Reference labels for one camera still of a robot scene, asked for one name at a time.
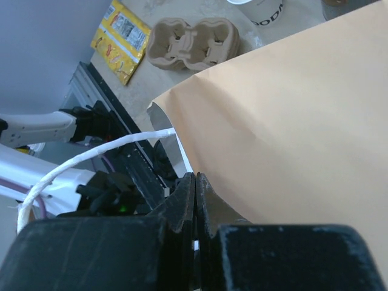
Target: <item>yellow snack bag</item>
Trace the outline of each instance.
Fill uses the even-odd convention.
[[[126,85],[144,56],[150,31],[127,7],[113,0],[91,46]]]

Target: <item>white rope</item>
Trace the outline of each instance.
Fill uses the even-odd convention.
[[[144,139],[150,138],[165,138],[170,135],[174,135],[175,130],[171,129],[163,129],[158,130],[156,132],[141,132],[135,133],[133,135],[126,135],[122,138],[116,139],[114,141],[107,142],[105,144],[101,144],[97,147],[94,147],[84,153],[81,153],[75,156],[72,159],[64,162],[63,164],[57,166],[57,168],[53,169],[50,173],[46,174],[39,182],[37,182],[30,190],[30,193],[25,197],[22,206],[19,209],[18,213],[18,233],[27,225],[28,217],[31,211],[32,204],[35,198],[48,186],[51,182],[64,171],[74,167],[80,162],[86,161],[87,159],[94,158],[95,156],[102,155],[108,150],[113,150],[117,147],[123,146],[124,144],[129,144],[135,141],[142,141]]]

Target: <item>white cup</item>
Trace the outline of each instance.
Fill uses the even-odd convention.
[[[227,0],[243,12],[255,25],[266,27],[283,12],[283,0]]]

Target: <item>manila envelope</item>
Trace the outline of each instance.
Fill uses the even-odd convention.
[[[257,224],[346,224],[388,283],[388,0],[212,67],[155,102]]]

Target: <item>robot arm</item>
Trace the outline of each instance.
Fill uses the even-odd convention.
[[[0,144],[17,148],[47,141],[70,141],[76,132],[76,118],[68,113],[42,115],[0,114]]]
[[[43,115],[0,114],[0,195],[23,201],[25,193],[57,165],[14,148],[40,142],[77,142],[86,136],[105,139],[110,119],[97,109],[75,107]],[[78,185],[86,185],[95,173],[70,169],[59,175],[42,193],[47,211],[58,215],[75,211],[81,195]]]
[[[74,107],[42,115],[0,114],[0,144],[17,148],[39,142],[83,141],[86,136],[105,139],[110,118],[97,109]]]

